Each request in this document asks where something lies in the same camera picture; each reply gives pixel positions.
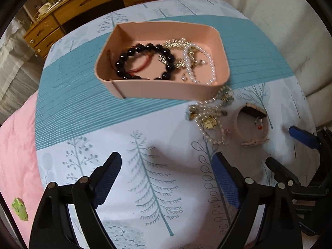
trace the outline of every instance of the blue gripper pad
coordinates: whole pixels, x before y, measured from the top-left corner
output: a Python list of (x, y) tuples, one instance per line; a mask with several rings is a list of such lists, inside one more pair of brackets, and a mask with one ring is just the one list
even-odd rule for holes
[(296, 126), (292, 126), (289, 128), (288, 133), (296, 140), (304, 144), (305, 146), (318, 149), (319, 143), (316, 140), (316, 137), (311, 135), (309, 132), (301, 130)]
[(121, 165), (122, 165), (121, 156), (118, 154), (112, 160), (111, 164), (108, 166), (102, 178), (95, 186), (95, 197), (92, 201), (92, 206), (94, 207), (94, 209), (96, 209), (99, 205), (105, 202), (111, 190), (111, 187), (115, 182), (117, 175), (120, 172)]
[(215, 179), (222, 189), (222, 192), (220, 193), (224, 194), (231, 205), (233, 205), (236, 209), (239, 209), (241, 207), (239, 190), (216, 154), (212, 158), (211, 166), (215, 174)]

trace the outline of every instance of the metal screw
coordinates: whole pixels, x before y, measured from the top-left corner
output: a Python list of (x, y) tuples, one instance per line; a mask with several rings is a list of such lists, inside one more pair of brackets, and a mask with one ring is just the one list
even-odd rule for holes
[(89, 181), (89, 177), (86, 177), (86, 176), (83, 176), (83, 177), (81, 177), (80, 179), (79, 179), (79, 182), (81, 183), (81, 184), (85, 184), (85, 183), (87, 183)]
[(245, 178), (244, 181), (245, 181), (247, 184), (253, 184), (253, 183), (254, 183), (254, 180), (251, 179), (250, 177)]
[(285, 189), (286, 188), (286, 186), (283, 183), (278, 183), (278, 187), (280, 189)]
[(56, 183), (55, 182), (51, 182), (51, 183), (49, 183), (48, 185), (47, 185), (47, 187), (49, 188), (49, 189), (52, 189), (53, 187), (55, 187), (56, 186)]

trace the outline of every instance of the jewelry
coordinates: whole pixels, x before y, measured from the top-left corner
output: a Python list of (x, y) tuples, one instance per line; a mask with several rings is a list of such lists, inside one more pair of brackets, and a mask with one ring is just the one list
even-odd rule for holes
[(185, 45), (185, 48), (183, 50), (183, 60), (186, 63), (186, 70), (187, 70), (187, 73), (189, 75), (190, 80), (192, 82), (194, 82), (194, 83), (200, 83), (198, 80), (196, 80), (195, 75), (194, 75), (194, 73), (192, 71), (192, 68), (191, 68), (191, 62), (190, 62), (190, 58), (188, 56), (188, 52), (189, 52), (190, 47), (194, 47), (194, 48), (198, 49), (201, 53), (203, 53), (207, 57), (208, 63), (210, 65), (210, 67), (211, 67), (211, 79), (207, 82), (207, 85), (213, 84), (216, 81), (216, 77), (215, 77), (215, 64), (213, 62), (213, 59), (210, 56), (210, 54), (208, 54), (200, 46), (198, 46), (198, 45), (196, 45), (196, 44), (194, 44), (192, 42), (188, 42), (188, 44)]
[(175, 70), (175, 56), (171, 54), (169, 48), (164, 48), (160, 44), (154, 46), (152, 43), (149, 43), (146, 46), (142, 44), (137, 44), (134, 48), (130, 48), (127, 52), (123, 52), (122, 54), (120, 54), (119, 60), (115, 63), (115, 67), (117, 68), (117, 76), (123, 79), (141, 79), (140, 76), (129, 74), (130, 71), (127, 72), (124, 69), (124, 65), (128, 58), (134, 56), (136, 52), (142, 53), (144, 51), (149, 51), (151, 53), (158, 52), (165, 57), (166, 61), (168, 62), (166, 65), (166, 71), (161, 74), (161, 78), (155, 79), (169, 80), (172, 76), (171, 73)]
[[(237, 120), (240, 113), (248, 114), (255, 118), (255, 125), (257, 129), (262, 131), (262, 137), (257, 138), (254, 137), (252, 139), (246, 139), (241, 133), (240, 129), (237, 126)], [(235, 113), (234, 121), (233, 121), (234, 130), (237, 135), (241, 138), (242, 146), (256, 146), (265, 143), (269, 140), (269, 124), (267, 119), (267, 112), (261, 109), (258, 106), (255, 106), (251, 103), (246, 103), (244, 106), (240, 107), (239, 110)]]
[[(108, 56), (108, 59), (110, 61), (110, 64), (111, 64), (111, 67), (116, 71), (116, 69), (114, 68), (113, 64), (112, 64), (112, 57), (111, 57), (111, 52), (110, 50), (107, 51), (107, 56)], [(132, 74), (132, 73), (137, 73), (139, 71), (142, 71), (145, 67), (147, 67), (151, 61), (152, 61), (152, 57), (153, 57), (153, 53), (147, 53), (147, 58), (144, 62), (144, 64), (142, 64), (140, 67), (138, 68), (134, 68), (134, 69), (130, 69), (128, 71), (129, 74)]]
[[(219, 105), (210, 105), (215, 101), (220, 100)], [(222, 110), (222, 107), (226, 107), (234, 101), (233, 92), (230, 87), (224, 85), (220, 88), (217, 95), (203, 102), (197, 102), (194, 105), (189, 105), (189, 112), (186, 113), (187, 120), (195, 120), (203, 136), (205, 136), (208, 141), (213, 144), (225, 144), (225, 139), (227, 134), (231, 132), (231, 129), (224, 129), (221, 123), (218, 123), (218, 118), (221, 116), (227, 116), (227, 111)], [(205, 129), (215, 129), (219, 125), (220, 131), (222, 133), (221, 140), (214, 140), (205, 131)]]
[[(169, 48), (170, 50), (172, 50), (172, 49), (180, 49), (180, 50), (183, 51), (184, 48), (185, 48), (185, 45), (189, 44), (189, 43), (190, 42), (188, 42), (185, 38), (182, 38), (182, 39), (172, 39), (170, 41), (166, 41), (163, 46), (165, 48)], [(204, 61), (204, 60), (197, 61), (195, 59), (194, 56), (195, 56), (196, 52), (197, 52), (197, 49), (194, 48), (194, 47), (191, 47), (189, 49), (189, 52), (188, 52), (188, 56), (190, 58), (192, 68), (199, 67), (199, 66), (202, 66), (202, 65), (206, 64), (206, 61)], [(163, 64), (167, 64), (167, 61), (165, 60), (165, 58), (162, 55), (159, 56), (159, 61), (161, 61)], [(186, 63), (183, 61), (182, 58), (176, 58), (174, 64), (175, 64), (175, 67), (177, 69), (183, 69), (183, 68), (186, 67)]]

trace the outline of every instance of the pink blanket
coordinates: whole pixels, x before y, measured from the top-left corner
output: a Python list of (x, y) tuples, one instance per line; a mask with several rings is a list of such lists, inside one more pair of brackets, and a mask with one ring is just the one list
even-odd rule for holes
[[(27, 246), (34, 216), (44, 192), (34, 136), (36, 102), (37, 92), (0, 127), (0, 191)], [(24, 201), (28, 221), (21, 221), (11, 209), (15, 198)]]

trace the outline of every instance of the drawer handle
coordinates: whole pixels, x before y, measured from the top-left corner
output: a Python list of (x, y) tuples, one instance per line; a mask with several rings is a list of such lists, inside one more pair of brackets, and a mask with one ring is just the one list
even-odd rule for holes
[(53, 41), (49, 42), (46, 46), (46, 48), (50, 47), (53, 44)]
[(41, 29), (38, 33), (37, 36), (40, 36), (40, 34), (44, 31), (44, 29)]
[(88, 3), (90, 3), (92, 0), (85, 0), (85, 1), (83, 1), (81, 4), (80, 4), (80, 6), (84, 6), (84, 5), (86, 5), (86, 4), (88, 4)]

